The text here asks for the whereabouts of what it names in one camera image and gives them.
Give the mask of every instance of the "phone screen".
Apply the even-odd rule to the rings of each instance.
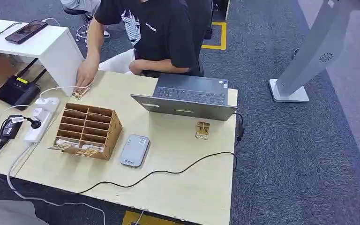
[[[32,21],[24,27],[20,28],[18,31],[6,37],[6,40],[13,42],[20,42],[22,39],[26,38],[28,35],[35,34],[35,31],[46,26],[45,22],[41,21]]]
[[[17,31],[17,34],[21,34],[23,36],[27,36],[30,33],[36,31],[38,28],[41,28],[44,24],[40,24],[37,22],[31,22],[28,25],[25,25],[23,28]]]

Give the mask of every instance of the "black router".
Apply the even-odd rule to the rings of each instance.
[[[32,81],[26,81],[21,77],[28,71],[28,69],[37,61],[34,59],[27,65],[20,73],[13,75],[0,87],[0,100],[8,103],[11,106],[15,105],[29,105],[35,97],[41,92],[41,87],[36,82],[43,76],[46,69]],[[16,107],[18,110],[26,109],[26,106]]]

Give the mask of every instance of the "laptop lid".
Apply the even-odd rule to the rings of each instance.
[[[229,105],[204,104],[143,95],[130,96],[145,109],[155,113],[226,121],[237,110],[236,106]]]

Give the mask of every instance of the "yellow floor tape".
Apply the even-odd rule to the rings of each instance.
[[[122,220],[122,225],[134,225],[138,220],[140,213],[126,211]],[[138,225],[183,225],[172,221],[159,219],[151,216],[143,215]]]
[[[227,47],[227,23],[212,22],[212,25],[221,26],[221,43],[220,45],[202,45],[202,48],[225,50]]]

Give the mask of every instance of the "man's arm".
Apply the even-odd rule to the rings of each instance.
[[[135,75],[141,74],[143,70],[151,70],[172,74],[182,74],[190,70],[189,67],[175,67],[170,59],[161,61],[135,60],[129,65],[129,69]]]
[[[95,18],[90,22],[88,30],[88,55],[78,68],[76,86],[85,87],[90,84],[96,76],[100,62],[100,50],[103,45],[103,25]]]

